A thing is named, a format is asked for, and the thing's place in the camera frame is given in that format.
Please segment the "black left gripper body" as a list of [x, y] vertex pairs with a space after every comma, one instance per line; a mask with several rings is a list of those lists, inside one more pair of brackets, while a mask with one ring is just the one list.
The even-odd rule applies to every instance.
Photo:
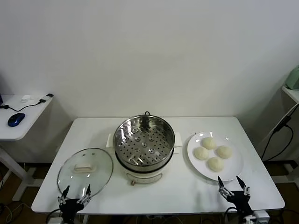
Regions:
[[64, 221], [74, 221], [77, 212], [84, 209], [84, 204], [77, 201], [78, 199], [68, 199], [65, 204], [59, 205]]

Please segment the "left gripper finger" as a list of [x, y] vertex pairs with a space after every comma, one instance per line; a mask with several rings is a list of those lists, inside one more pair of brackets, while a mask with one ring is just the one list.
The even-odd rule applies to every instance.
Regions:
[[82, 204], [84, 207], [88, 205], [91, 200], [91, 185], [87, 188], [83, 187], [82, 197], [77, 201], [77, 204]]
[[67, 194], [69, 192], [69, 188], [70, 186], [68, 185], [66, 187], [66, 189], [62, 192], [61, 196], [59, 196], [57, 198], [58, 202], [59, 202], [59, 205], [63, 205], [63, 204], [66, 204], [66, 198], [67, 198]]

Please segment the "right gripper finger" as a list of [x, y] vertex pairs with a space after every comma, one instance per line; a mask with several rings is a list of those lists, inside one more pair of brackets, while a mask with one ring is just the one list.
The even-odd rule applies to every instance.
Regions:
[[222, 182], [221, 178], [218, 176], [218, 186], [219, 186], [219, 193], [225, 198], [228, 199], [234, 196], [234, 193], [227, 188], [224, 187], [224, 183]]
[[241, 188], [243, 189], [243, 193], [246, 197], [250, 198], [250, 187], [248, 187], [245, 182], [240, 178], [240, 177], [236, 177], [237, 181], [239, 183], [239, 185], [241, 186]]

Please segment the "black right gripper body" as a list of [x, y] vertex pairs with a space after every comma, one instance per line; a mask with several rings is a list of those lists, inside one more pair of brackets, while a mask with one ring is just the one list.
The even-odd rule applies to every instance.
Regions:
[[253, 210], [249, 205], [250, 196], [244, 194], [243, 191], [231, 191], [232, 196], [229, 198], [229, 202], [233, 203], [237, 209], [237, 213], [240, 217], [246, 217], [253, 214]]

